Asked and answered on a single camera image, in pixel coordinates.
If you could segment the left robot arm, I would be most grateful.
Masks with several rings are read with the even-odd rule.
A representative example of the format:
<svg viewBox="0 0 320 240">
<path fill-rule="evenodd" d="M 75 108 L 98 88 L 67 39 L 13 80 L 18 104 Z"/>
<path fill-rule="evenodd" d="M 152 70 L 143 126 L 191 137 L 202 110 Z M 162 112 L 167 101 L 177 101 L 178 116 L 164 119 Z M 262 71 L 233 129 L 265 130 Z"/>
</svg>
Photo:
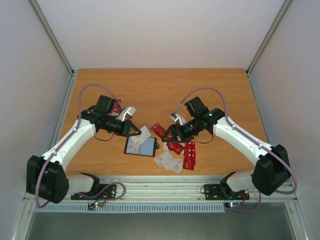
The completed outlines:
<svg viewBox="0 0 320 240">
<path fill-rule="evenodd" d="M 27 193 L 58 204 L 67 195 L 96 199 L 104 191 L 97 176 L 84 172 L 66 176 L 65 171 L 81 147 L 100 130 L 126 138 L 142 133 L 127 119 L 136 109 L 129 106 L 115 116 L 111 114 L 115 103 L 114 99 L 101 95 L 95 105 L 80 112 L 74 125 L 58 143 L 41 156 L 29 158 L 26 168 Z"/>
</svg>

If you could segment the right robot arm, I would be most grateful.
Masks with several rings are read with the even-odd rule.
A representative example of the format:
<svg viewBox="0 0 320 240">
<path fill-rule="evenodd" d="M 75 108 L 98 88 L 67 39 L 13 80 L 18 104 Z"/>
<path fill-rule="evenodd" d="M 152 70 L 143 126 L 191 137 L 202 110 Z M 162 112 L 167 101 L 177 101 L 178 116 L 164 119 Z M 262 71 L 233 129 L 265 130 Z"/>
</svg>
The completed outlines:
<svg viewBox="0 0 320 240">
<path fill-rule="evenodd" d="M 168 127 L 161 138 L 162 142 L 186 144 L 206 130 L 231 144 L 254 166 L 252 171 L 231 172 L 220 181 L 220 191 L 225 198 L 232 198 L 238 192 L 250 189 L 270 196 L 292 176 L 288 169 L 288 153 L 282 145 L 272 146 L 259 140 L 227 117 L 221 109 L 209 110 L 199 97 L 185 103 L 185 107 L 192 120 L 182 123 L 178 114 L 171 114 L 175 124 Z"/>
</svg>

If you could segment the black leather card holder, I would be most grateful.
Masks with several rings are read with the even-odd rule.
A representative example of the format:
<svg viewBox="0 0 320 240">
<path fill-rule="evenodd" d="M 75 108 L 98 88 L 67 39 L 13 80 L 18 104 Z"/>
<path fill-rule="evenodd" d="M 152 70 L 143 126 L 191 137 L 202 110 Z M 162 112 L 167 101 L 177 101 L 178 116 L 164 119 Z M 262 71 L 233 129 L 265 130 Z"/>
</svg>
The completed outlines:
<svg viewBox="0 0 320 240">
<path fill-rule="evenodd" d="M 123 152 L 124 154 L 126 154 L 125 149 L 126 149 L 128 141 L 132 141 L 132 138 L 128 137 L 126 139 L 124 152 Z M 145 142 L 143 142 L 139 146 L 139 153 L 138 154 L 127 154 L 127 155 L 154 157 L 156 155 L 156 150 L 158 150 L 158 149 L 159 149 L 159 144 L 157 142 L 157 139 L 155 137 L 149 137 Z"/>
</svg>

